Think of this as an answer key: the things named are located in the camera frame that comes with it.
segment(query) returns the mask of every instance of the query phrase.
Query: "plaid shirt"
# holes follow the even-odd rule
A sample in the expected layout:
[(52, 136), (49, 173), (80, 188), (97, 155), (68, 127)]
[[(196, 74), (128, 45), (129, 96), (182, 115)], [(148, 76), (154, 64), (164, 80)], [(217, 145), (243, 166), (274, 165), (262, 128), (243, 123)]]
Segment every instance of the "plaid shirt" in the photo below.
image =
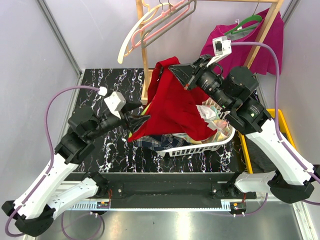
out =
[(136, 140), (139, 147), (146, 147), (154, 151), (188, 146), (190, 143), (183, 138), (172, 136), (172, 134), (143, 136)]

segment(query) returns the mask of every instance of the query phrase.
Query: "laundry basket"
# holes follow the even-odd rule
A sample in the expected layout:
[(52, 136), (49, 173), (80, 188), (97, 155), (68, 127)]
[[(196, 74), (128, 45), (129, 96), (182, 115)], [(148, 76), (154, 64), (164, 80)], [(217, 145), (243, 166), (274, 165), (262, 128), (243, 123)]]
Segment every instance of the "laundry basket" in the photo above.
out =
[[(211, 98), (203, 102), (202, 105), (214, 106), (219, 114), (220, 119), (225, 119), (225, 116), (229, 113), (228, 111), (223, 112), (222, 108), (217, 103), (215, 103)], [(222, 145), (230, 142), (231, 139), (234, 137), (236, 130), (231, 125), (229, 127), (231, 130), (231, 134), (227, 139), (223, 141), (174, 147), (174, 148), (170, 148), (163, 151), (157, 151), (157, 153), (161, 156), (164, 156), (166, 153), (169, 153), (170, 157), (174, 157), (174, 156), (182, 156), (182, 155), (189, 155), (189, 154), (198, 154), (207, 150), (216, 151)]]

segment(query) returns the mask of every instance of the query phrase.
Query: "magenta garment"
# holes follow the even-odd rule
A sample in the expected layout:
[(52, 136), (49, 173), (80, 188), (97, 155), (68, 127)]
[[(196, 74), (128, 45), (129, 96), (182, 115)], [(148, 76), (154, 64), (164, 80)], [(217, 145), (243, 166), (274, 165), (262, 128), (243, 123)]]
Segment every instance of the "magenta garment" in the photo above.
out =
[[(255, 42), (257, 35), (264, 23), (265, 17), (268, 13), (269, 9), (266, 9), (258, 15), (262, 17), (262, 22), (248, 35), (242, 37), (240, 39), (234, 40), (233, 42)], [(243, 28), (256, 24), (256, 21), (248, 22)], [(226, 32), (233, 29), (237, 26), (237, 23), (232, 25), (217, 25), (215, 29), (210, 33), (202, 51), (201, 55), (204, 54), (214, 54), (214, 48), (212, 44), (212, 40), (221, 36), (224, 36)], [(263, 43), (269, 45), (273, 51), (275, 52), (278, 61), (279, 61), (279, 68), (281, 73), (282, 68), (282, 57), (283, 57), (283, 48), (284, 48), (284, 21), (281, 19), (280, 13), (274, 19), (272, 26), (270, 27), (269, 32), (267, 33)], [(219, 64), (223, 67), (223, 76), (226, 77), (227, 74), (233, 67), (236, 66), (243, 66), (249, 55), (251, 46), (234, 46), (232, 47), (232, 53), (227, 56), (226, 58), (222, 59)], [(259, 52), (257, 53), (250, 70), (253, 73), (259, 73), (266, 75), (267, 72), (271, 74), (276, 74), (276, 67), (273, 61), (272, 56), (270, 55), (269, 51), (263, 47), (260, 48)]]

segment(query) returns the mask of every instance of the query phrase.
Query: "yellow tray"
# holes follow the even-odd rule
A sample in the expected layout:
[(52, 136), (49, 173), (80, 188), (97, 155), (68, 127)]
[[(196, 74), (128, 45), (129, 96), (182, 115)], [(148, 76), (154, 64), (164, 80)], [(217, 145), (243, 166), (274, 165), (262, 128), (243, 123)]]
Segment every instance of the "yellow tray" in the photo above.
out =
[[(270, 113), (270, 115), (275, 118), (276, 117), (276, 110), (273, 109), (267, 109), (267, 111)], [(290, 131), (288, 129), (285, 117), (282, 113), (282, 111), (279, 109), (279, 126), (280, 126), (280, 131), (282, 133), (286, 133), (287, 136), (287, 140), (289, 141), (289, 143), (296, 148), (294, 140), (291, 137)], [(241, 141), (241, 146), (242, 146), (242, 150), (243, 150), (243, 155), (244, 155), (244, 160), (245, 160), (245, 164), (246, 164), (246, 169), (248, 171), (249, 174), (253, 174), (253, 170), (252, 170), (252, 166), (251, 166), (251, 162), (250, 162), (250, 157), (249, 157), (249, 153), (248, 153), (248, 149), (247, 149), (247, 143), (246, 143), (246, 139), (245, 136), (242, 135), (241, 133), (239, 133), (239, 137), (240, 137), (240, 141)]]

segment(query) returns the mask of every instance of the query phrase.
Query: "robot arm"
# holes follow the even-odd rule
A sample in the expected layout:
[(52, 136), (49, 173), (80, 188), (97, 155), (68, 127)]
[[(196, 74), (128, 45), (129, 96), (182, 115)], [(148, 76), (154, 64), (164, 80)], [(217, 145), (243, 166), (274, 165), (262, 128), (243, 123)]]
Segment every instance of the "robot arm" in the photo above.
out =
[[(194, 63), (172, 65), (170, 71), (184, 89), (200, 87), (224, 111), (228, 111), (225, 118), (229, 123), (260, 147), (277, 167), (276, 172), (239, 174), (221, 190), (226, 193), (221, 197), (225, 198), (231, 190), (234, 194), (239, 191), (272, 193), (286, 203), (309, 198), (314, 190), (311, 185), (314, 179), (309, 173), (315, 172), (315, 166), (305, 160), (283, 135), (279, 141), (275, 121), (258, 101), (250, 97), (258, 87), (258, 81), (247, 67), (234, 67), (225, 79), (210, 69), (210, 66), (218, 66), (222, 70), (217, 62), (231, 54), (231, 41), (226, 36), (215, 38), (212, 43), (214, 57), (202, 55)], [(283, 142), (306, 169), (288, 152)]]
[(104, 101), (107, 109), (102, 116), (96, 116), (90, 107), (75, 110), (68, 120), (70, 128), (67, 134), (55, 148), (49, 173), (46, 172), (50, 162), (25, 193), (15, 201), (6, 201), (2, 205), (2, 210), (8, 216), (16, 211), (13, 216), (15, 226), (23, 234), (39, 236), (50, 227), (54, 219), (77, 202), (107, 195), (108, 181), (98, 172), (90, 174), (67, 191), (54, 195), (63, 180), (93, 151), (96, 138), (119, 126), (134, 132), (150, 117), (129, 114), (141, 104), (127, 102), (119, 92), (113, 92)]

